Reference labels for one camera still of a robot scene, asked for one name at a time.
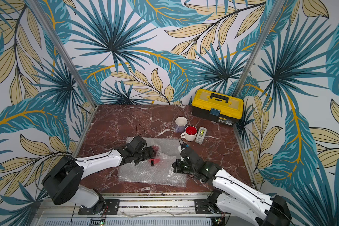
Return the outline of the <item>clear bubble wrap sheet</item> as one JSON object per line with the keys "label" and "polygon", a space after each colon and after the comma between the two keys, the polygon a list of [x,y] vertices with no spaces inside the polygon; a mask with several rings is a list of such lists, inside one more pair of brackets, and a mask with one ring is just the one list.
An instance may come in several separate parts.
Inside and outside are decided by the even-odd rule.
{"label": "clear bubble wrap sheet", "polygon": [[150,138],[144,140],[156,151],[154,159],[129,163],[119,167],[118,181],[139,182],[166,186],[186,187],[187,175],[173,172],[172,164],[180,159],[179,141],[174,138]]}

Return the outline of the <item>yellow black toolbox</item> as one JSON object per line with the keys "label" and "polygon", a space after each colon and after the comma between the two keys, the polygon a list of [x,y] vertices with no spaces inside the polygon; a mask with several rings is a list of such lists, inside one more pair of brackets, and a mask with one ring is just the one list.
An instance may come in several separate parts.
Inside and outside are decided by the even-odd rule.
{"label": "yellow black toolbox", "polygon": [[244,101],[232,96],[199,89],[192,101],[192,115],[233,126],[243,115]]}

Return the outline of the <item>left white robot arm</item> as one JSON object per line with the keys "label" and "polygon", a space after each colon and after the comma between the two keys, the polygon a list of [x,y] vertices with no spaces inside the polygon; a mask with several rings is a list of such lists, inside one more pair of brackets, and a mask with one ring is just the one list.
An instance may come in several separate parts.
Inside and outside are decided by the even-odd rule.
{"label": "left white robot arm", "polygon": [[142,161],[155,158],[158,149],[156,146],[148,146],[142,137],[136,136],[122,147],[94,156],[73,158],[66,155],[46,175],[42,185],[55,205],[72,202],[86,208],[102,210],[103,197],[95,189],[80,185],[81,180],[108,168],[128,163],[136,166]]}

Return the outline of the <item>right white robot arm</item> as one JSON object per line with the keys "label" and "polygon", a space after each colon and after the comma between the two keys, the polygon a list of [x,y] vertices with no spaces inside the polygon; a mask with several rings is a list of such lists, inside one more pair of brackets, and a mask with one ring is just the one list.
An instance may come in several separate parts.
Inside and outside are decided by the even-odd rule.
{"label": "right white robot arm", "polygon": [[181,144],[178,150],[181,158],[173,163],[174,172],[214,188],[199,204],[206,212],[234,214],[254,226],[292,225],[287,202],[281,196],[271,197],[251,188],[218,164],[204,161],[189,145]]}

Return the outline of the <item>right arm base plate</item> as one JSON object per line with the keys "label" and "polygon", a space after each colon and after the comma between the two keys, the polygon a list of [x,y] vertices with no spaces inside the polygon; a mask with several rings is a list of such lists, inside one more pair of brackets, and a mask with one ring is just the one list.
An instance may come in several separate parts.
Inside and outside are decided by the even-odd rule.
{"label": "right arm base plate", "polygon": [[220,214],[229,213],[233,214],[230,208],[231,200],[211,201],[209,199],[195,199],[195,212],[196,214]]}

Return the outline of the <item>left aluminium frame post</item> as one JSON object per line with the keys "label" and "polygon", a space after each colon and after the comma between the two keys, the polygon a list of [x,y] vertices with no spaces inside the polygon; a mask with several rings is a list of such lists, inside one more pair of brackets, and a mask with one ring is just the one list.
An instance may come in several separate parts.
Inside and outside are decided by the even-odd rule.
{"label": "left aluminium frame post", "polygon": [[81,78],[78,70],[76,69],[73,61],[71,60],[68,52],[66,51],[62,41],[60,40],[57,32],[51,25],[49,18],[46,16],[43,8],[41,7],[39,1],[28,0],[27,3],[29,4],[30,8],[33,10],[34,15],[38,19],[39,23],[42,25],[43,30],[46,32],[48,37],[51,39],[54,47],[57,49],[58,54],[61,56],[62,60],[66,64],[67,68],[69,69],[70,73],[77,81],[78,86],[82,90],[85,98],[92,106],[92,108],[96,108],[97,104],[94,101],[92,95],[90,94],[89,90],[87,89],[83,79]]}

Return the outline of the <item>front aluminium rail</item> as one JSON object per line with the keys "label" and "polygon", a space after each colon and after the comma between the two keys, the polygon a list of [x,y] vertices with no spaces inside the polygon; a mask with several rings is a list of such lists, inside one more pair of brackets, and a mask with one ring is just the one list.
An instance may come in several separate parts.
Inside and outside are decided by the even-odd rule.
{"label": "front aluminium rail", "polygon": [[248,205],[221,194],[210,212],[207,193],[114,194],[105,196],[104,215],[94,215],[80,205],[54,205],[45,199],[36,213],[33,226],[224,226],[234,219],[236,225],[256,226],[270,210],[269,199],[251,199]]}

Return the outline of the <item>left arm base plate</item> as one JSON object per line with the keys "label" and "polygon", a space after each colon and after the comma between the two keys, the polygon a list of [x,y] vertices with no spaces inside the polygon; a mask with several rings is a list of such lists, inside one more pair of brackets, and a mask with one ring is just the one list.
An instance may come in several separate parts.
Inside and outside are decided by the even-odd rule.
{"label": "left arm base plate", "polygon": [[87,208],[83,205],[79,208],[79,215],[117,215],[119,199],[100,199],[93,207]]}

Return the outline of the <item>white mug red inside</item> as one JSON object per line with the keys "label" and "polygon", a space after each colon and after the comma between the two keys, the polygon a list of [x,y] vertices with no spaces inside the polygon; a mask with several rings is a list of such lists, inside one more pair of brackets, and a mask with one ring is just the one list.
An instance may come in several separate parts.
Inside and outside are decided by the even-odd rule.
{"label": "white mug red inside", "polygon": [[181,133],[181,138],[185,139],[189,142],[194,141],[196,139],[198,133],[198,129],[195,126],[187,126],[185,128],[185,131],[183,133]]}

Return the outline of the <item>lavender mug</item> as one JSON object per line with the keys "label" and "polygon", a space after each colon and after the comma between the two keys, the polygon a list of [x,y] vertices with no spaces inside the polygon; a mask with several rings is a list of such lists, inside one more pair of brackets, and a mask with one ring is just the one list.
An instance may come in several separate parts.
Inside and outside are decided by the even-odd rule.
{"label": "lavender mug", "polygon": [[185,117],[178,117],[175,119],[175,132],[176,133],[183,133],[187,127],[188,120]]}

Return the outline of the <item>right aluminium frame post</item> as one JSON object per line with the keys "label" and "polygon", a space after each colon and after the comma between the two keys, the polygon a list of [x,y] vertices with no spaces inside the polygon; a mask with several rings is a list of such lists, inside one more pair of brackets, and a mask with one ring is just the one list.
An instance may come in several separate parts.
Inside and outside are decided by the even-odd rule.
{"label": "right aluminium frame post", "polygon": [[271,9],[269,16],[267,17],[265,24],[264,24],[264,28],[263,30],[260,32],[259,37],[257,39],[257,42],[254,45],[254,48],[251,52],[251,55],[248,58],[248,61],[242,71],[241,76],[238,79],[237,85],[232,93],[233,97],[240,97],[240,92],[241,89],[246,81],[246,78],[250,72],[250,69],[255,61],[256,56],[259,54],[268,34],[271,31],[271,28],[274,24],[274,22],[276,21],[276,18],[278,16],[278,14],[280,13],[280,10],[282,8],[282,6],[284,5],[285,0],[281,0],[281,1],[276,1],[274,3],[273,8]]}

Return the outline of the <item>aluminium frame post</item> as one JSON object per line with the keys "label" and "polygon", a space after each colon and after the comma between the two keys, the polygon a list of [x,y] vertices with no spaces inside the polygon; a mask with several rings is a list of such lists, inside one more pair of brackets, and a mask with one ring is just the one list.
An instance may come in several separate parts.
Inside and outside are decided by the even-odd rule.
{"label": "aluminium frame post", "polygon": [[273,8],[271,9],[269,16],[267,17],[265,24],[264,24],[264,28],[263,30],[260,32],[259,37],[257,39],[257,42],[254,45],[254,48],[251,52],[251,55],[248,58],[248,61],[242,71],[241,76],[238,79],[237,85],[232,93],[233,97],[240,97],[240,92],[241,89],[246,81],[246,78],[250,72],[250,69],[255,61],[256,56],[259,54],[268,34],[271,31],[271,28],[274,24],[274,22],[276,21],[276,18],[278,16],[278,14],[280,13],[280,10],[282,8],[282,6],[284,5],[285,0],[281,0],[281,1],[276,1],[274,3]]}
{"label": "aluminium frame post", "polygon": [[43,30],[46,32],[48,37],[51,39],[54,47],[57,49],[58,54],[61,56],[62,60],[66,64],[67,68],[69,69],[70,73],[77,81],[78,86],[82,90],[85,98],[92,106],[92,108],[96,108],[97,104],[94,101],[92,95],[90,94],[89,90],[87,89],[83,79],[81,78],[78,70],[76,69],[73,61],[71,60],[68,52],[66,51],[62,41],[60,40],[57,32],[51,25],[49,18],[46,16],[43,8],[41,7],[39,1],[28,0],[27,3],[29,4],[30,8],[33,10],[34,15],[38,19],[39,23],[42,25]]}

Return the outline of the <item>small green white box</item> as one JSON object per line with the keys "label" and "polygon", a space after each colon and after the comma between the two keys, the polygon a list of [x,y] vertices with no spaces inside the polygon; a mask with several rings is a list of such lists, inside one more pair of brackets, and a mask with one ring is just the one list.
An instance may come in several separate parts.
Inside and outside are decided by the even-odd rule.
{"label": "small green white box", "polygon": [[200,127],[198,130],[195,142],[198,144],[202,144],[205,140],[206,133],[207,133],[207,129],[205,127]]}

